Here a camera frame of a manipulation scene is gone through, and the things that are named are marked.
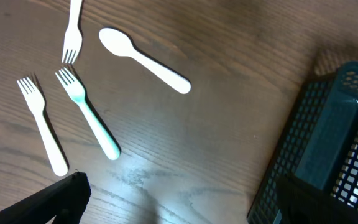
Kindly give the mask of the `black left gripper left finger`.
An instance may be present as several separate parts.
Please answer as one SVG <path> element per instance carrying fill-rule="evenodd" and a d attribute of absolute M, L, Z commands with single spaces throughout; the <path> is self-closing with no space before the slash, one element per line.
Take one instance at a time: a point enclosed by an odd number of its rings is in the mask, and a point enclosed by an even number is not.
<path fill-rule="evenodd" d="M 79 223 L 90 200 L 84 172 L 68 177 L 0 211 L 0 223 Z"/>

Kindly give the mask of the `thick white plastic spoon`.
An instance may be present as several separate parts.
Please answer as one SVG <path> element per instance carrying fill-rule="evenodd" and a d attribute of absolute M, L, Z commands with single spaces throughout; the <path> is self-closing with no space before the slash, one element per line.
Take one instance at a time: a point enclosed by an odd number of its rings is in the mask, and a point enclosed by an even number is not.
<path fill-rule="evenodd" d="M 106 27 L 100 30 L 99 39 L 112 54 L 133 58 L 177 92 L 190 92 L 191 83 L 185 77 L 138 51 L 125 33 Z"/>

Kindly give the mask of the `white green-tinted plastic fork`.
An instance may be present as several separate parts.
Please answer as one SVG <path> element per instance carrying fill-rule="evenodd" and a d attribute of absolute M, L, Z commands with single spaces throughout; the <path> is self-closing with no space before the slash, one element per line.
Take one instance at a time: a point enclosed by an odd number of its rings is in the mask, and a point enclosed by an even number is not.
<path fill-rule="evenodd" d="M 121 154 L 120 149 L 86 102 L 83 85 L 67 68 L 60 69 L 55 75 L 70 99 L 78 105 L 107 158 L 118 159 Z"/>

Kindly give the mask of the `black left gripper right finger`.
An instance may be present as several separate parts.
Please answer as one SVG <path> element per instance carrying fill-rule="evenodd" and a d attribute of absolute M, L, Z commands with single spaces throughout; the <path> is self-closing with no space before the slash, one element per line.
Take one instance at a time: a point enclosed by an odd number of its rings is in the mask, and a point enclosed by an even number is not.
<path fill-rule="evenodd" d="M 358 224 L 358 210 L 294 175 L 277 179 L 277 203 L 284 224 Z"/>

